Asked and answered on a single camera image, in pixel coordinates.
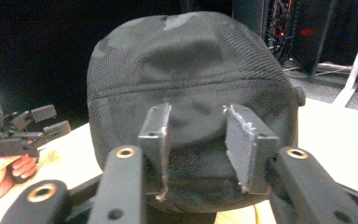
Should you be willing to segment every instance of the dark background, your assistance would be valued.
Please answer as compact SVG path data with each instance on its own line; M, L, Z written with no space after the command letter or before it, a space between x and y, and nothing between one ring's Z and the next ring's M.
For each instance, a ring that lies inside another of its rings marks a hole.
M358 27L354 3L340 7L347 14L336 18L339 29ZM229 1L201 1L200 7L230 14ZM180 12L180 1L166 0L0 2L0 105L9 113L54 104L73 128L86 123L86 76L96 43L125 21ZM343 41L342 33L331 37L329 57L342 50L334 38ZM353 46L355 55L358 35L341 43Z

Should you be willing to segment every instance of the floor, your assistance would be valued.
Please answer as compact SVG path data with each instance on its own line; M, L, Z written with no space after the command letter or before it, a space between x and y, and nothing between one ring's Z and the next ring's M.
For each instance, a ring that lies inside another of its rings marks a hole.
M293 67L294 64L285 64L287 67ZM347 77L342 74L328 73L322 76L307 77L300 71L286 71L294 86L299 86L310 99L333 103L338 94L342 91L347 81ZM356 91L347 104L347 108L358 110L358 80L355 83Z

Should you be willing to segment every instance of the screw hole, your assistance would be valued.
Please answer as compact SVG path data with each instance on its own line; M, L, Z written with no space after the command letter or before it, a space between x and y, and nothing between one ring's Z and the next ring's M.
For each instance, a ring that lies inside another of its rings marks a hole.
M122 148L121 150L119 150L116 153L116 156L119 158L128 158L128 157L133 156L133 154L135 154L135 151L132 148L125 147L125 148Z
M345 223L351 223L351 218L345 214L345 213L342 213L342 212L339 212L339 211L335 211L334 212L334 215L336 216L337 219L339 219L340 221L343 221Z
M120 209L113 209L109 212L108 218L112 220L117 220L122 218L124 215L123 211Z
M43 196L46 195L50 192L50 189L40 189L37 193L36 196Z
M308 157L308 154L300 149L289 149L287 150L287 154L296 159L306 159Z

